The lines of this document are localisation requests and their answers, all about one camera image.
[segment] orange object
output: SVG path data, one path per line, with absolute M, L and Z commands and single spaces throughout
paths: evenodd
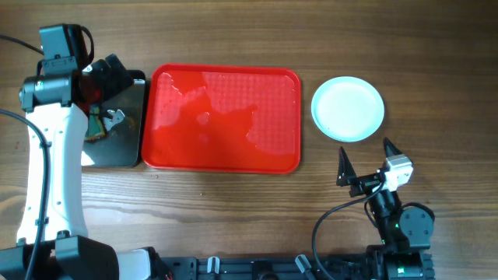
M 300 161 L 298 76 L 284 68 L 160 66 L 142 158 L 155 168 L 289 173 Z

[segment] wooden table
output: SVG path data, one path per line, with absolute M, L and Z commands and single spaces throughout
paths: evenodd
M 344 145 L 358 174 L 384 160 L 388 136 L 416 164 L 404 202 L 436 215 L 442 278 L 498 276 L 498 6 L 435 1 L 0 1 L 0 33 L 39 45 L 38 27 L 87 26 L 96 58 L 115 53 L 148 77 L 167 62 L 294 70 L 303 82 L 303 147 L 288 176 L 83 169 L 89 236 L 116 250 L 154 246 L 162 256 L 310 254 L 322 213 L 349 201 L 335 186 Z M 22 113 L 18 92 L 40 55 L 0 42 L 0 107 Z M 381 93 L 381 128 L 339 143 L 314 125 L 310 102 L 324 81 L 353 75 Z M 26 198 L 26 127 L 0 118 L 0 247 L 15 245 Z M 379 243 L 362 205 L 327 220 L 322 253 Z

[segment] black cable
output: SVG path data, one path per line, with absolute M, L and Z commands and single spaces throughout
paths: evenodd
M 88 36 L 88 38 L 90 39 L 90 53 L 88 54 L 88 59 L 90 61 L 90 63 L 92 63 L 93 61 L 93 58 L 95 56 L 94 52 L 93 52 L 93 37 L 92 37 L 92 34 L 90 33 L 90 31 L 88 30 L 88 28 L 84 27 L 84 26 L 81 26 L 81 30 Z
M 38 54 L 42 54 L 42 55 L 44 54 L 44 52 L 41 49 L 39 49 L 37 47 L 33 47 L 32 45 L 30 45 L 24 41 L 21 41 L 19 39 L 16 39 L 16 38 L 13 38 L 10 36 L 6 36 L 6 35 L 2 35 L 2 34 L 0 34 L 0 39 L 8 40 L 8 41 L 11 41 L 13 43 L 20 44 L 21 46 L 24 46 L 24 47 L 27 47 L 27 48 L 33 50 L 33 51 L 36 51 Z
M 372 218 L 372 216 L 370 215 L 370 212 L 368 212 L 368 209 L 366 208 L 367 204 L 368 204 L 368 201 L 365 201 L 365 204 L 363 205 L 363 209 L 365 209 L 365 214 L 368 217 L 368 219 L 370 220 L 370 222 L 372 223 L 373 227 L 377 228 L 377 224 L 375 224 L 374 219 Z
M 313 251 L 313 256 L 314 256 L 314 259 L 316 260 L 316 262 L 318 264 L 318 267 L 322 270 L 322 272 L 325 274 L 325 276 L 327 276 L 327 278 L 329 278 L 331 280 L 334 280 L 334 278 L 328 273 L 328 271 L 325 269 L 324 265 L 321 263 L 320 259 L 318 258 L 318 252 L 317 252 L 317 232 L 318 232 L 318 228 L 320 227 L 321 222 L 323 222 L 333 212 L 337 212 L 337 211 L 339 211 L 339 210 L 341 210 L 343 208 L 349 207 L 349 206 L 354 205 L 356 203 L 361 203 L 361 202 L 364 202 L 364 201 L 368 201 L 369 199 L 371 199 L 372 197 L 374 197 L 378 193 L 380 193 L 381 190 L 382 190 L 382 187 L 383 187 L 383 185 L 380 185 L 373 193 L 367 195 L 364 198 L 359 198 L 359 199 L 347 202 L 347 203 L 345 203 L 343 205 L 339 205 L 337 207 L 334 207 L 334 208 L 328 210 L 325 214 L 323 214 L 318 219 L 317 224 L 314 226 L 313 234 L 311 235 L 311 249 Z
M 44 60 L 40 60 L 38 63 L 37 63 L 37 76 L 39 76 L 41 74 L 41 69 L 43 67 L 43 62 Z
M 13 112 L 9 112 L 7 110 L 0 109 L 0 114 L 7 115 L 9 117 L 13 117 L 18 121 L 22 121 L 28 127 L 33 129 L 34 133 L 40 139 L 40 148 L 44 157 L 44 176 L 42 180 L 42 188 L 41 188 L 41 201 L 40 201 L 40 213 L 38 215 L 38 230 L 37 237 L 34 240 L 33 252 L 31 253 L 30 263 L 28 264 L 28 268 L 26 270 L 26 280 L 31 280 L 33 277 L 34 265 L 37 261 L 38 250 L 40 249 L 41 237 L 43 236 L 44 227 L 45 227 L 45 217 L 47 214 L 47 196 L 48 196 L 48 185 L 49 185 L 49 169 L 50 169 L 50 161 L 49 161 L 49 145 L 47 143 L 47 139 L 36 125 L 34 125 L 31 121 L 28 121 L 25 117 L 21 117 L 18 114 L 14 114 Z

